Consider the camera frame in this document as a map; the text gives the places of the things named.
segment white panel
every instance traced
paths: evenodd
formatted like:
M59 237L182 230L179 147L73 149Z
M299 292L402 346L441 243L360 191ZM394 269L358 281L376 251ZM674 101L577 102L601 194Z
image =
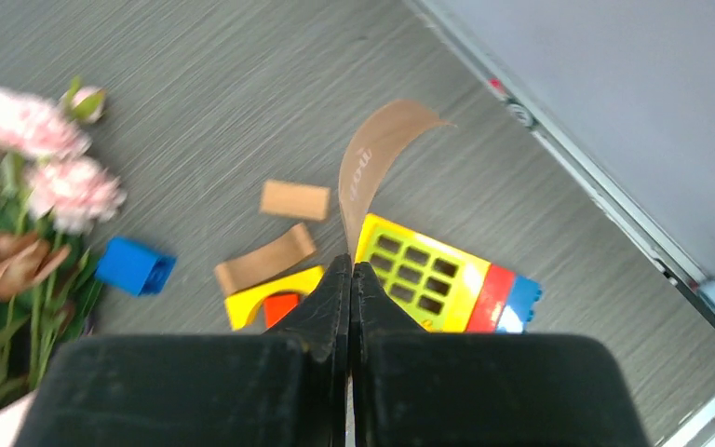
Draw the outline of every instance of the white panel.
M715 275L715 2L435 3Z

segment yellow plastic toy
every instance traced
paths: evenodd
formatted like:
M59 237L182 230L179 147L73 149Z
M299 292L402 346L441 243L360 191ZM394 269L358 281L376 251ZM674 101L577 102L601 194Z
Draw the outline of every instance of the yellow plastic toy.
M264 298L282 291L294 291L307 295L314 291L324 274L325 269L318 265L294 275L229 295L225 299L225 305L232 329L236 331L251 324L256 319L256 314L259 312Z
M366 216L358 262L374 267L385 292L432 332L463 332L490 263L375 214Z

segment square hole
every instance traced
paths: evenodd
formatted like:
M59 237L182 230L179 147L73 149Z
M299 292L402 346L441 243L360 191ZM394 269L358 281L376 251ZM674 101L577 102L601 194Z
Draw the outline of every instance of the square hole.
M418 301L418 307L435 315L439 315L439 313L442 312L443 306L444 304L442 302L432 299L426 295L422 295L421 299Z
M421 282L421 277L424 274L415 270L414 268L409 268L406 265L402 265L401 267L398 268L398 276L400 278L406 279L412 284L417 284Z
M379 254L373 254L369 259L369 263L374 266L374 268L379 268L385 272L389 272L393 268L393 261L380 256Z
M390 237L380 236L380 238L377 239L377 246L391 253L398 253L398 250L401 249L401 242L391 239Z
M415 292L411 291L410 289L407 289L404 286L394 284L390 286L390 296L394 298L399 298L399 300L405 303L411 303L412 297L415 296Z
M407 251L404 252L404 257L420 265L426 265L426 262L429 260L428 253L414 249L413 247L407 248Z
M436 278L429 278L426 280L426 288L431 291L435 291L442 296L446 296L448 291L451 289L451 285Z
M433 267L441 274L451 278L456 276L456 270L459 269L456 264L451 264L448 261L442 260L440 258L437 258L435 260Z

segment brown strip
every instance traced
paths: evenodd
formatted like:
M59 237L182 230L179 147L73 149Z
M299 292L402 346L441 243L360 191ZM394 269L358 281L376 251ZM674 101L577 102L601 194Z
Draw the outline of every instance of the brown strip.
M338 174L338 203L353 260L369 205L393 161L422 133L450 124L419 102L396 100L374 112L355 132Z
M278 216L324 221L328 217L330 201L330 188L268 180L262 191L260 211Z
M274 277L314 254L317 247L303 223L283 236L238 258L215 266L215 277L223 293L230 295Z

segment red block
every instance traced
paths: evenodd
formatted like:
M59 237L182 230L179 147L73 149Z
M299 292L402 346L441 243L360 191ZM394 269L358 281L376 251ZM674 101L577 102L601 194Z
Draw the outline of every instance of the red block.
M264 322L267 329L272 328L282 318L286 317L297 304L300 303L300 295L297 293L284 293L272 295L264 299Z
M499 265L489 267L465 332L494 332L516 276Z

